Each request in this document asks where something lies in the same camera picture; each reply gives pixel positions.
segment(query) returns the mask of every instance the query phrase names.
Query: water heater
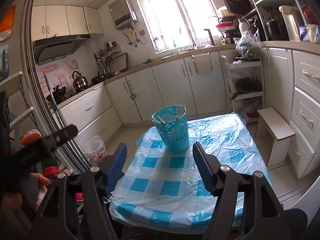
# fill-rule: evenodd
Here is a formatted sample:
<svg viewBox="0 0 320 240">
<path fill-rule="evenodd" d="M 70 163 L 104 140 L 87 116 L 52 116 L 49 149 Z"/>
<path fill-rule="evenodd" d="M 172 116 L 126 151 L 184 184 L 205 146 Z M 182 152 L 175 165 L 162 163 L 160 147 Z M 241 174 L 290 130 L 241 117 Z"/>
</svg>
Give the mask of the water heater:
<svg viewBox="0 0 320 240">
<path fill-rule="evenodd" d="M 109 5 L 109 11 L 116 30 L 122 30 L 130 26 L 131 22 L 137 22 L 130 0 L 115 0 Z"/>
</svg>

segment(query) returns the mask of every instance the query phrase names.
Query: metal screw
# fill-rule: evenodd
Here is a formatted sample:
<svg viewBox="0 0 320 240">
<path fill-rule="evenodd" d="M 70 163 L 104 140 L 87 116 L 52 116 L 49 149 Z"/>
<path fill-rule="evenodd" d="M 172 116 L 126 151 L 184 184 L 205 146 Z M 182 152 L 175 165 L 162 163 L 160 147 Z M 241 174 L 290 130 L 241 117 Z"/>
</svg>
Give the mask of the metal screw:
<svg viewBox="0 0 320 240">
<path fill-rule="evenodd" d="M 258 178 L 262 178 L 263 177 L 263 173 L 261 171 L 256 171 L 254 173 Z"/>
<path fill-rule="evenodd" d="M 230 171 L 230 167 L 227 166 L 227 165 L 222 165 L 222 166 L 220 167 L 220 169 L 221 169 L 222 171 Z"/>
<path fill-rule="evenodd" d="M 63 179 L 66 176 L 66 174 L 64 172 L 60 172 L 58 174 L 58 179 Z"/>
<path fill-rule="evenodd" d="M 99 170 L 100 170 L 99 166 L 92 166 L 92 167 L 90 168 L 90 171 L 91 171 L 91 172 L 97 172 L 97 171 L 99 171 Z"/>
</svg>

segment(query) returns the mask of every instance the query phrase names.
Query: faucet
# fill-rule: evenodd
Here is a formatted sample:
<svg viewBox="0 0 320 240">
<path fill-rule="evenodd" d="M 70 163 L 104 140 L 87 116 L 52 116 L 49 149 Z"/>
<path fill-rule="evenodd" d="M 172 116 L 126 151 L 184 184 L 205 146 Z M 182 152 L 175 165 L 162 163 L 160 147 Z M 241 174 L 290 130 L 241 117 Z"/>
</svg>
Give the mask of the faucet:
<svg viewBox="0 0 320 240">
<path fill-rule="evenodd" d="M 180 29 L 179 29 L 180 30 L 180 34 L 181 34 L 181 28 L 182 27 L 186 27 L 187 30 L 189 31 L 189 34 L 190 34 L 190 37 L 191 37 L 191 40 L 192 40 L 192 43 L 193 43 L 193 50 L 198 49 L 198 46 L 196 45 L 195 40 L 192 37 L 191 30 L 189 29 L 189 27 L 187 25 L 183 25 L 183 26 L 180 27 Z"/>
</svg>

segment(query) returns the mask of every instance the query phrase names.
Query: white stool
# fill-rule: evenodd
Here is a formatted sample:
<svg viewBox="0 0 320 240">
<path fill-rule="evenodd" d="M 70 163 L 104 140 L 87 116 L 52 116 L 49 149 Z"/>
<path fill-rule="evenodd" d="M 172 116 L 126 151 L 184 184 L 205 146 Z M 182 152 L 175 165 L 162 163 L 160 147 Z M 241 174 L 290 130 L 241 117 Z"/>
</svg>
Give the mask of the white stool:
<svg viewBox="0 0 320 240">
<path fill-rule="evenodd" d="M 258 110 L 259 120 L 256 137 L 270 133 L 273 137 L 273 145 L 267 166 L 281 163 L 285 160 L 291 137 L 294 131 L 287 122 L 273 108 Z"/>
</svg>

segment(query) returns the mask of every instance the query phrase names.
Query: table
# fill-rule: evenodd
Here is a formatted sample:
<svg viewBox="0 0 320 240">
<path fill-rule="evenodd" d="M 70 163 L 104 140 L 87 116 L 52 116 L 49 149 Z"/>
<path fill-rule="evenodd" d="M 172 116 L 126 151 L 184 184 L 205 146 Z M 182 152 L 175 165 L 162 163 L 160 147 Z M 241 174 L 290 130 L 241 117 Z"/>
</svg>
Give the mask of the table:
<svg viewBox="0 0 320 240">
<path fill-rule="evenodd" d="M 262 171 L 271 184 L 265 163 L 239 115 L 189 121 L 188 132 L 190 147 L 181 154 L 166 152 L 155 127 L 141 136 L 128 171 L 111 198 L 113 220 L 170 233 L 204 233 L 217 198 L 206 191 L 193 160 L 196 141 L 221 164 L 246 174 Z M 244 194 L 238 193 L 234 226 L 241 223 L 243 200 Z"/>
</svg>

